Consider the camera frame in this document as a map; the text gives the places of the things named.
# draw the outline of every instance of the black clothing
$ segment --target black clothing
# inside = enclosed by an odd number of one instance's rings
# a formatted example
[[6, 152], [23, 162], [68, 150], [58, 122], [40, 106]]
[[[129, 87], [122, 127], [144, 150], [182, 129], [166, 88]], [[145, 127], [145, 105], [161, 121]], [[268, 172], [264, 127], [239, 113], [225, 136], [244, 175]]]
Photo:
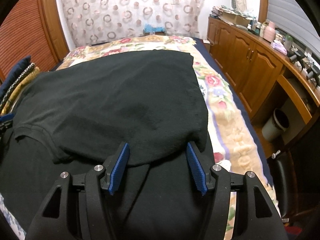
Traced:
[[190, 54], [153, 50], [41, 73], [1, 147], [0, 192], [22, 227], [61, 172], [86, 173], [126, 141], [129, 165], [108, 200], [119, 237], [195, 239], [206, 201], [188, 168], [187, 142], [214, 160], [192, 64]]

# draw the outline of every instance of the wooden floor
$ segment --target wooden floor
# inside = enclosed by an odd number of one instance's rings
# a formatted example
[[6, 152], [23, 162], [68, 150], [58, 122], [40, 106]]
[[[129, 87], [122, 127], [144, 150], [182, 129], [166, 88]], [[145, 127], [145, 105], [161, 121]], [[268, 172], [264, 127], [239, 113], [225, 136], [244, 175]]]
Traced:
[[262, 135], [262, 127], [263, 126], [259, 126], [259, 125], [253, 126], [254, 130], [256, 131], [259, 137], [260, 143], [262, 144], [264, 154], [266, 158], [269, 158], [273, 153], [276, 153], [277, 150], [280, 150], [284, 146], [284, 143], [281, 136], [279, 136], [272, 142], [268, 142]]

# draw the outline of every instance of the bottle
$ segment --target bottle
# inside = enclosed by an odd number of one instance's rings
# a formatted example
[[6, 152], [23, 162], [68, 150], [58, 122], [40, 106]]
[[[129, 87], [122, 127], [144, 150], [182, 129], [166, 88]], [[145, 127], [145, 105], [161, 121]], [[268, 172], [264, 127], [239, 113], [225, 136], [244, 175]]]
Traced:
[[276, 24], [273, 22], [269, 22], [269, 25], [266, 27], [264, 31], [263, 38], [266, 41], [273, 42], [276, 37]]
[[256, 26], [256, 29], [254, 30], [255, 34], [257, 36], [260, 35], [260, 28], [261, 28], [261, 23], [260, 22], [257, 22], [257, 26]]
[[262, 25], [261, 25], [261, 28], [260, 28], [260, 37], [263, 38], [263, 35], [264, 35], [264, 30], [266, 29], [267, 27], [267, 23], [268, 22], [264, 22]]
[[285, 36], [285, 42], [284, 42], [284, 47], [287, 51], [290, 51], [293, 43], [293, 38], [290, 35]]

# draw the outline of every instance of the window blind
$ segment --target window blind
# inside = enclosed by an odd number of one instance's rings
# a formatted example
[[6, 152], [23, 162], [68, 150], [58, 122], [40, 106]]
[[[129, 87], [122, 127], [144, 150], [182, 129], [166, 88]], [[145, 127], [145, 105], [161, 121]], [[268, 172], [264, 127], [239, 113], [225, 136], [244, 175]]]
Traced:
[[269, 0], [267, 19], [320, 57], [320, 37], [295, 0]]

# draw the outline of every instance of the wooden wall panel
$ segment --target wooden wall panel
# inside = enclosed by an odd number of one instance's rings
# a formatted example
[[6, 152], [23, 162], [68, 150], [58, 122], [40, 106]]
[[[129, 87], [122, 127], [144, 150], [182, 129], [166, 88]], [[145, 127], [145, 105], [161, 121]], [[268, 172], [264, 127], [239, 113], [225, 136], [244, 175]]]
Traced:
[[39, 13], [38, 0], [19, 0], [0, 27], [0, 69], [7, 76], [23, 57], [42, 71], [53, 68], [57, 58], [52, 54]]
[[267, 19], [268, 14], [268, 1], [269, 0], [260, 0], [260, 10], [259, 10], [259, 22], [264, 23]]
[[47, 39], [51, 41], [52, 47], [58, 60], [63, 60], [70, 52], [59, 18], [56, 0], [38, 0], [40, 14], [43, 13], [44, 26], [48, 30]]

